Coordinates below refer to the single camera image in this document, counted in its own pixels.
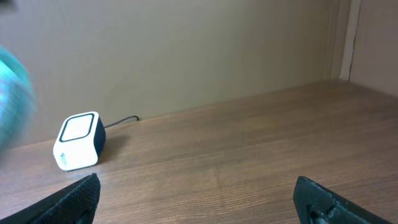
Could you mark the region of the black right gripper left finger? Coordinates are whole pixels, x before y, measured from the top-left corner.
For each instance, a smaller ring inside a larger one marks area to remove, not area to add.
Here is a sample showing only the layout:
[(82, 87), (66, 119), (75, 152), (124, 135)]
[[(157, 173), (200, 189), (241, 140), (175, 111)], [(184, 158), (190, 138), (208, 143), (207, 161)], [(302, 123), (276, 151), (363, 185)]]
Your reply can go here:
[(101, 184), (95, 173), (1, 220), (1, 224), (92, 224)]

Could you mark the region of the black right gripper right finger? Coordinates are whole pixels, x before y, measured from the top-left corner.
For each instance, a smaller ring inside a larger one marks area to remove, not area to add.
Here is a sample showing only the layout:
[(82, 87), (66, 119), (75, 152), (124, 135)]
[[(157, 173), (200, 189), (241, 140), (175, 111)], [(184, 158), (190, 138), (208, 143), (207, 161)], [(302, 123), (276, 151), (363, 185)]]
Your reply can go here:
[(300, 223), (389, 223), (305, 176), (298, 177), (293, 200)]

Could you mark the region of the teal tissue pack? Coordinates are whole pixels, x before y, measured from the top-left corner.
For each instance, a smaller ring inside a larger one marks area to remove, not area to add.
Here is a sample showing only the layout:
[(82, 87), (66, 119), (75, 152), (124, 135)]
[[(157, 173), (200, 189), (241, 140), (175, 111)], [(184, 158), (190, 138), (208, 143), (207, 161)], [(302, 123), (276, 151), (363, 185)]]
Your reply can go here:
[(1, 47), (1, 149), (20, 138), (35, 106), (30, 74), (21, 62)]

